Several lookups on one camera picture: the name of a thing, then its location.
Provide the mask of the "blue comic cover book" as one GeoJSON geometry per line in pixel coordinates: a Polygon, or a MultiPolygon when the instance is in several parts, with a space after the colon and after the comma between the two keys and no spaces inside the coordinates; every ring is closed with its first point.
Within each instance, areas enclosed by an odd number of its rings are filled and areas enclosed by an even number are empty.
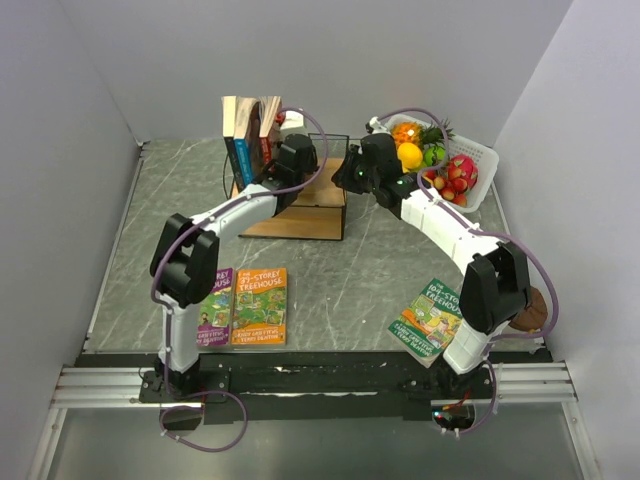
{"type": "Polygon", "coordinates": [[[254,150],[259,127],[259,100],[254,97],[239,97],[236,105],[234,144],[241,172],[238,186],[240,191],[254,180],[254,150]]]}

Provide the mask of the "dark grey cover book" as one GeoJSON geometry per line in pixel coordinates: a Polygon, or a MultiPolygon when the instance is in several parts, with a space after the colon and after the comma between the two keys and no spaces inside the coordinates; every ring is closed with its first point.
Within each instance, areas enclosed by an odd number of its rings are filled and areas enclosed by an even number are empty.
{"type": "Polygon", "coordinates": [[[235,180],[236,188],[241,192],[246,183],[244,180],[241,161],[236,151],[236,144],[234,141],[235,135],[235,121],[237,110],[237,97],[236,96],[222,96],[222,137],[229,156],[229,163],[233,173],[233,179],[235,180]]]}

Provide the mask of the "red 13-storey treehouse book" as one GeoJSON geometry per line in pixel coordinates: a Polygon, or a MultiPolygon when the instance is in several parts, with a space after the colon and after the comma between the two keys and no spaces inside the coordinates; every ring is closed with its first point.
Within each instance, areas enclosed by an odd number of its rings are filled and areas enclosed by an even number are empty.
{"type": "Polygon", "coordinates": [[[280,141],[279,111],[282,108],[280,96],[261,96],[259,98],[259,145],[261,166],[269,164],[276,156],[277,143],[280,141]]]}

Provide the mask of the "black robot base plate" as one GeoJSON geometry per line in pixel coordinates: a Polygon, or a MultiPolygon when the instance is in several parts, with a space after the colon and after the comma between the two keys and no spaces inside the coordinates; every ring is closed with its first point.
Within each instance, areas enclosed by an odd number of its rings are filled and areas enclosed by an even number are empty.
{"type": "Polygon", "coordinates": [[[185,374],[143,375],[143,404],[194,406],[207,425],[245,419],[400,418],[428,421],[437,402],[469,405],[493,394],[487,369],[456,375],[403,351],[206,353],[185,374]]]}

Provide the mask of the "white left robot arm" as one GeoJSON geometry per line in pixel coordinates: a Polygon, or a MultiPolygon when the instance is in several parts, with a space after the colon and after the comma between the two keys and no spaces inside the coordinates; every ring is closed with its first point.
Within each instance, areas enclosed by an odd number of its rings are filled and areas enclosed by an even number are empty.
{"type": "Polygon", "coordinates": [[[173,400],[185,402],[198,389],[199,308],[214,287],[220,247],[282,213],[319,169],[312,140],[291,134],[278,156],[238,195],[193,218],[175,214],[166,221],[150,265],[151,300],[163,312],[164,338],[155,369],[173,400]]]}

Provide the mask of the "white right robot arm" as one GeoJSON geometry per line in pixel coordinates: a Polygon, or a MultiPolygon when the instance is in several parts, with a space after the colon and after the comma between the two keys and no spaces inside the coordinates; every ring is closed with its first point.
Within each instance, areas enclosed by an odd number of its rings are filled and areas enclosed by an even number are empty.
{"type": "Polygon", "coordinates": [[[463,274],[462,325],[444,350],[449,365],[437,374],[446,397],[472,386],[471,371],[506,324],[531,304],[528,259],[513,241],[473,226],[449,207],[424,174],[405,173],[388,133],[366,136],[348,148],[332,182],[351,193],[372,194],[377,203],[435,243],[463,274]]]}

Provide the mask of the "orange 39-storey treehouse book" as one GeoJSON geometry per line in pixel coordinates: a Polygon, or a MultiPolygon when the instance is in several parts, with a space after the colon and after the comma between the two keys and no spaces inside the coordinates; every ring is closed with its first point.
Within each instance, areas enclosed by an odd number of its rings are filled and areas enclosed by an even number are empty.
{"type": "Polygon", "coordinates": [[[285,345],[288,274],[285,268],[236,272],[231,345],[285,345]]]}

